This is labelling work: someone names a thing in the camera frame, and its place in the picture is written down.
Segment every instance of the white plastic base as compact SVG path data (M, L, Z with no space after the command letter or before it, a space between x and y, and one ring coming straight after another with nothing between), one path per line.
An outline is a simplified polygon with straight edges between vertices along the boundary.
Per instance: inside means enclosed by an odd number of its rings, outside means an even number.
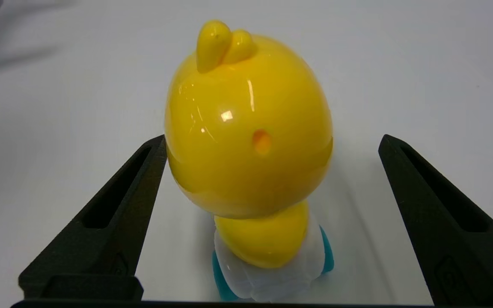
M279 269L262 269L236 257L214 233L214 246L227 285L239 298L273 302L309 289L323 271L325 252L321 230L309 213L307 235L296 257Z

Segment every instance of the black plastic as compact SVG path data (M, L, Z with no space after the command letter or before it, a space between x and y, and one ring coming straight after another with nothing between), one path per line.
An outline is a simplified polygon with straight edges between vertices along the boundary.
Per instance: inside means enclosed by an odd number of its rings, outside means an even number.
M164 136L143 144L20 274L24 298L141 300L134 273L165 146Z
M407 143L379 153L434 304L493 306L493 219Z

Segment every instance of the toy chick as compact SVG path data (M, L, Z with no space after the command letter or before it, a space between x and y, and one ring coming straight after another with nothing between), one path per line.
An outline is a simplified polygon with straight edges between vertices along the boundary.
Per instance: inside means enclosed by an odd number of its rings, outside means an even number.
M319 83L287 46L217 20L201 28L170 84L166 148L182 192L214 215L222 300L278 300L333 268L306 200L332 131Z

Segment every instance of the small hole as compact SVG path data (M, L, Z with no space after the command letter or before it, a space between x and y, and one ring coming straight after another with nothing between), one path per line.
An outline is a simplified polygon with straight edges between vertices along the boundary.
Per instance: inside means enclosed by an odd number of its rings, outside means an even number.
M256 153L266 155L271 149L271 136L264 129L258 129L252 135L252 145Z

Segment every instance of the white table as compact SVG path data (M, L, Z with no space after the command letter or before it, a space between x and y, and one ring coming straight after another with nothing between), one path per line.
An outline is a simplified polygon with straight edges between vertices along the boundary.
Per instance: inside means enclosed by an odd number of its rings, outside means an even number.
M340 179L368 233L362 245L378 257L384 302L430 304L377 148L385 133L405 140L493 217L493 1L8 1L0 308L21 299L17 277L28 263L136 148L163 133L170 78L212 18L276 37L311 65L334 120L327 183ZM212 249L211 219L165 172L137 269L144 298L214 300L199 267Z

